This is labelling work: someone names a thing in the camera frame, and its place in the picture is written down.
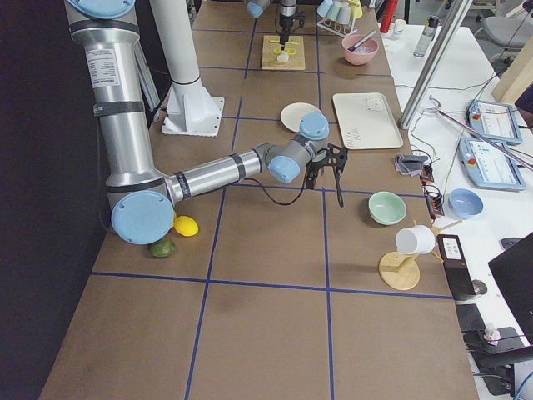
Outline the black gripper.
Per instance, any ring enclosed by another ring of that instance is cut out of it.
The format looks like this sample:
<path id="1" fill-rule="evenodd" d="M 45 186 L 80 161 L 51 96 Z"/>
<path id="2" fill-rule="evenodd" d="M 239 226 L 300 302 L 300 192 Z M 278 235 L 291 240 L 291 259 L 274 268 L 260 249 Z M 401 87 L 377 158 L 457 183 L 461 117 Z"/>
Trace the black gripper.
<path id="1" fill-rule="evenodd" d="M 284 47 L 290 39 L 290 31 L 296 14 L 296 0 L 281 0 L 279 2 L 279 23 L 281 26 L 280 46 Z"/>
<path id="2" fill-rule="evenodd" d="M 328 153 L 328 150 L 321 150 L 317 156 L 307 164 L 305 180 L 306 189 L 315 188 L 319 172 L 329 163 Z"/>

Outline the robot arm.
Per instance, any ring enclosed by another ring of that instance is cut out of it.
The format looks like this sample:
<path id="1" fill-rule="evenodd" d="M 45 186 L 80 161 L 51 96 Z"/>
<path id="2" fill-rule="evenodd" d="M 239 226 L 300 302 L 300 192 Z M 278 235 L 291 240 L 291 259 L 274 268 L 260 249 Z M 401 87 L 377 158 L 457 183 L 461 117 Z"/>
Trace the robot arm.
<path id="1" fill-rule="evenodd" d="M 176 203 L 268 171 L 281 183 L 326 156 L 326 118 L 305 115 L 298 133 L 284 146 L 264 143 L 166 175 L 152 156 L 140 70 L 140 33 L 132 1 L 68 1 L 72 40 L 85 51 L 94 91 L 93 112 L 105 141 L 110 174 L 106 181 L 116 234 L 127 243 L 163 238 L 174 221 Z M 173 134 L 217 135 L 224 101 L 203 86 L 183 1 L 151 4 L 171 78 L 164 125 Z"/>
<path id="2" fill-rule="evenodd" d="M 271 1 L 268 0 L 251 0 L 247 1 L 247 11 L 254 18 L 259 18 L 270 6 Z M 279 44 L 282 51 L 285 50 L 286 42 L 291 35 L 291 29 L 296 17 L 296 1 L 280 0 L 278 2 L 278 20 L 281 31 L 279 32 Z"/>

